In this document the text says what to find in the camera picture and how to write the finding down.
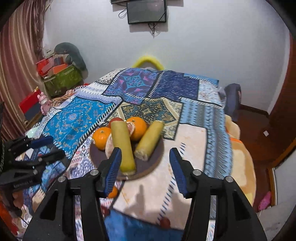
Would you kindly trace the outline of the small mandarin orange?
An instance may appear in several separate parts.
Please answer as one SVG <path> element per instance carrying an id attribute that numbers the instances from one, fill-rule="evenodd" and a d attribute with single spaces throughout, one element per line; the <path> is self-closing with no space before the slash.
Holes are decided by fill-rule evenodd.
<path id="1" fill-rule="evenodd" d="M 95 146 L 97 149 L 104 151 L 106 148 L 106 143 L 109 135 L 111 134 L 111 128 L 102 127 L 98 128 L 92 136 Z"/>

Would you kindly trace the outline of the yellow banana front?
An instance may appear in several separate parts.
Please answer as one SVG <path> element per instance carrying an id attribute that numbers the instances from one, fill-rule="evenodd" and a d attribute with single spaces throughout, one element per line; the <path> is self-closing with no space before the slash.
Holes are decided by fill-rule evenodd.
<path id="1" fill-rule="evenodd" d="M 125 121 L 115 120 L 111 123 L 113 145 L 121 150 L 120 171 L 125 176 L 133 175 L 137 168 L 133 157 L 130 135 Z"/>

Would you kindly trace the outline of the yellow banana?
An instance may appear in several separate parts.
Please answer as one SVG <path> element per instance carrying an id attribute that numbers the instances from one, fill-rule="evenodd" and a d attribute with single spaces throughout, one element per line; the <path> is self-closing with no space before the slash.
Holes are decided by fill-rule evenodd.
<path id="1" fill-rule="evenodd" d="M 134 151 L 136 158 L 142 161 L 149 160 L 162 135 L 164 125 L 165 123 L 161 120 L 155 120 L 149 125 Z"/>
<path id="2" fill-rule="evenodd" d="M 111 123 L 113 145 L 121 150 L 120 171 L 125 176 L 133 175 L 137 168 L 133 157 L 130 135 L 125 121 L 115 120 Z"/>

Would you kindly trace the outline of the tiny mandarin orange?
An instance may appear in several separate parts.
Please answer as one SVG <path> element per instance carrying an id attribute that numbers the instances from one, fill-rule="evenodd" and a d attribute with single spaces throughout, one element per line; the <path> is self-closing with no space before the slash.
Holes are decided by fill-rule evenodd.
<path id="1" fill-rule="evenodd" d="M 118 194 L 118 188 L 116 186 L 113 186 L 112 191 L 107 196 L 109 199 L 115 198 Z"/>

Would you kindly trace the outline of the red jujube date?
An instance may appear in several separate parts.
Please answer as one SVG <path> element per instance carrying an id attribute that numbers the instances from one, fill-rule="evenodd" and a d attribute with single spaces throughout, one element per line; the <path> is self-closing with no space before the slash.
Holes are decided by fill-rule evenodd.
<path id="1" fill-rule="evenodd" d="M 162 217 L 159 221 L 159 226 L 162 229 L 170 229 L 171 228 L 171 222 L 167 217 Z"/>

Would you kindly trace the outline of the large orange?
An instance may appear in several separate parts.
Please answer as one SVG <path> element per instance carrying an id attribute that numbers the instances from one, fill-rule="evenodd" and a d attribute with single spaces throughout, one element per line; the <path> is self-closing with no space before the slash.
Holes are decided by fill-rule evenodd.
<path id="1" fill-rule="evenodd" d="M 142 118 L 136 116 L 128 118 L 126 121 L 134 124 L 134 131 L 130 139 L 134 142 L 139 141 L 147 130 L 146 122 Z"/>

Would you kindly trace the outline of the pink toy figure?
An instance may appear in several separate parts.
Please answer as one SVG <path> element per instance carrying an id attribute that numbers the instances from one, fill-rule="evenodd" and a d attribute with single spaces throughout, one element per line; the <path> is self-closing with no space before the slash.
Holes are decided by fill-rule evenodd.
<path id="1" fill-rule="evenodd" d="M 48 98 L 48 96 L 46 96 L 46 94 L 44 92 L 41 92 L 40 94 L 37 95 L 39 104 L 41 106 L 41 113 L 46 116 L 47 113 L 50 111 L 51 106 L 52 106 L 52 102 L 51 100 Z"/>

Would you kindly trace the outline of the green storage box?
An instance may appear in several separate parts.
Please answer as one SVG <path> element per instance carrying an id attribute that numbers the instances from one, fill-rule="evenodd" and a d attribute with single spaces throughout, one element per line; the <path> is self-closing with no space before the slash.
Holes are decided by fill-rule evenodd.
<path id="1" fill-rule="evenodd" d="M 70 65 L 56 75 L 44 80 L 44 85 L 48 95 L 52 97 L 65 93 L 77 86 L 82 80 L 80 71 L 74 65 Z"/>

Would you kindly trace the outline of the grey plush toy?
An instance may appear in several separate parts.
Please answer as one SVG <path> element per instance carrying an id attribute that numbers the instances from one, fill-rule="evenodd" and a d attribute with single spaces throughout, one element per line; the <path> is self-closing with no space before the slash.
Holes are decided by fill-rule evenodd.
<path id="1" fill-rule="evenodd" d="M 54 53 L 57 55 L 67 55 L 67 63 L 71 63 L 80 70 L 85 71 L 87 69 L 84 59 L 82 58 L 79 49 L 72 43 L 63 42 L 56 45 Z"/>

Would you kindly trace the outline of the blue patchwork bedspread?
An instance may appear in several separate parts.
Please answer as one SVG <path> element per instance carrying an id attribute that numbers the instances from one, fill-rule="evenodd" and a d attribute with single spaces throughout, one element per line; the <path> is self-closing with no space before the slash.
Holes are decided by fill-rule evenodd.
<path id="1" fill-rule="evenodd" d="M 169 151 L 202 169 L 208 176 L 231 174 L 232 149 L 225 127 L 225 114 L 218 94 L 218 81 L 169 70 L 116 69 L 92 84 L 78 89 L 43 117 L 35 133 L 52 135 L 58 147 L 72 159 L 69 167 L 56 162 L 48 166 L 42 183 L 23 192 L 18 236 L 60 174 L 78 178 L 94 168 L 89 154 L 93 133 L 113 118 L 133 116 L 146 123 L 165 123 L 164 154 L 155 170 L 135 181 L 116 182 L 117 199 L 102 199 L 111 207 L 106 226 L 111 240 L 180 240 L 190 201 L 178 192 L 169 163 Z M 159 221 L 167 217 L 170 229 Z"/>

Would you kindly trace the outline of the striped red curtain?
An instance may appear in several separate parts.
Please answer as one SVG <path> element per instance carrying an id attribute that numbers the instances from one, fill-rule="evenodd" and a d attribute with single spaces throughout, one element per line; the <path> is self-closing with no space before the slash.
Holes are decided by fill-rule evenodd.
<path id="1" fill-rule="evenodd" d="M 36 63 L 43 59 L 46 1 L 24 1 L 1 30 L 1 138 L 13 140 L 25 132 L 19 104 L 36 87 L 44 90 Z"/>

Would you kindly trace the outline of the brown wooden door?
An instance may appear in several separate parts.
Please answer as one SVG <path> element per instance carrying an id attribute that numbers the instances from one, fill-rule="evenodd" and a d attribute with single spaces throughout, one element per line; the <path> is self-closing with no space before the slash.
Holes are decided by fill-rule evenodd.
<path id="1" fill-rule="evenodd" d="M 295 39 L 290 38 L 287 73 L 275 106 L 269 116 L 270 161 L 278 159 L 295 140 Z"/>

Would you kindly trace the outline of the dark blue chair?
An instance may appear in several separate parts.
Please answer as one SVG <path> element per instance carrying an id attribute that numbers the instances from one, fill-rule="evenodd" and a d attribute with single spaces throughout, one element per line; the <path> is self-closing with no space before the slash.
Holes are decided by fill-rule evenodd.
<path id="1" fill-rule="evenodd" d="M 227 85 L 225 88 L 226 103 L 224 113 L 232 118 L 233 122 L 238 121 L 238 111 L 241 104 L 241 86 L 237 83 Z"/>

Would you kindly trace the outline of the black wall television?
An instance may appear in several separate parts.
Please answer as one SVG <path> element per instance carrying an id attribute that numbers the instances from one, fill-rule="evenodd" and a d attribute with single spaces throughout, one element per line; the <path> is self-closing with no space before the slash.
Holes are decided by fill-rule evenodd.
<path id="1" fill-rule="evenodd" d="M 110 0 L 111 4 L 125 4 L 127 3 L 129 0 Z"/>

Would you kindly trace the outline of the small black wall monitor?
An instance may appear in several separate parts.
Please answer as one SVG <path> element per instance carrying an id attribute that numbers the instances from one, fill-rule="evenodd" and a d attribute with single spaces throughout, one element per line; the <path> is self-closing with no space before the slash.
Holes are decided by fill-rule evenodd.
<path id="1" fill-rule="evenodd" d="M 165 23 L 167 5 L 164 0 L 129 1 L 126 4 L 128 24 Z"/>

